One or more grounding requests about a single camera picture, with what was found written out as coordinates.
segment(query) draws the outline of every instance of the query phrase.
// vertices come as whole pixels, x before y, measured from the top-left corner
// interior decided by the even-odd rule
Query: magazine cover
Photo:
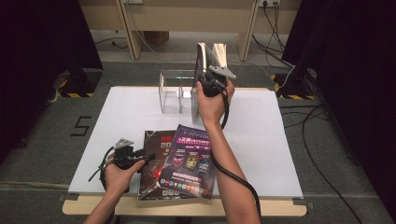
[[[195,198],[169,189],[160,189],[156,186],[158,177],[163,169],[163,163],[169,154],[173,131],[145,131],[145,155],[155,153],[155,160],[142,169],[140,187],[137,194],[138,201],[174,200]]]
[[[206,131],[179,125],[159,177],[159,186],[211,199],[216,169],[212,167],[210,149]]]

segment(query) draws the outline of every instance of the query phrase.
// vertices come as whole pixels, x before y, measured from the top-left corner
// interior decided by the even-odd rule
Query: forearm
[[[206,124],[216,161],[231,173],[247,180],[219,124]],[[228,223],[260,223],[254,197],[249,189],[217,170],[220,198]]]
[[[121,196],[122,194],[119,195],[106,192],[105,196],[102,198],[99,204],[96,205],[91,214],[84,221],[84,224],[105,223],[107,219],[111,216]]]

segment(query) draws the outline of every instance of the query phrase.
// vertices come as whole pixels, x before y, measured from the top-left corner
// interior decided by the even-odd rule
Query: black curtain
[[[25,137],[64,70],[102,64],[77,0],[0,7],[0,162]]]
[[[328,23],[318,23],[326,6],[337,10],[325,17]],[[303,0],[285,59],[303,64],[303,72],[307,67],[317,71],[324,104],[346,140],[346,149],[362,166],[396,221],[394,8],[393,0],[381,4]],[[327,29],[318,35],[315,26],[321,25]]]

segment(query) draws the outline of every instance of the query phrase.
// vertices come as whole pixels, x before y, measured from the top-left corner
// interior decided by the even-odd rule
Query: gray carpet
[[[84,216],[62,213],[67,193],[92,129],[112,86],[157,86],[162,69],[194,69],[188,63],[103,63],[104,73],[92,98],[59,98],[45,108],[26,136],[27,147],[11,150],[0,166],[0,223],[80,223]],[[265,67],[269,74],[286,70]],[[265,87],[272,81],[255,65],[230,65],[237,74],[236,87]],[[279,99],[285,127],[302,122],[319,100]],[[363,223],[393,223],[361,167],[348,157],[337,130],[324,108],[305,124],[309,154],[320,171],[344,195]],[[75,128],[89,126],[83,133]],[[358,223],[334,189],[324,181],[304,147],[302,124],[286,128],[290,152],[300,179],[308,214],[304,217],[265,217],[264,223]],[[35,186],[27,182],[36,182]]]

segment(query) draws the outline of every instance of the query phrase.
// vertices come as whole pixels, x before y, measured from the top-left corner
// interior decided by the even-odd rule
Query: transparent container
[[[194,70],[162,70],[159,94],[164,114],[190,114]]]

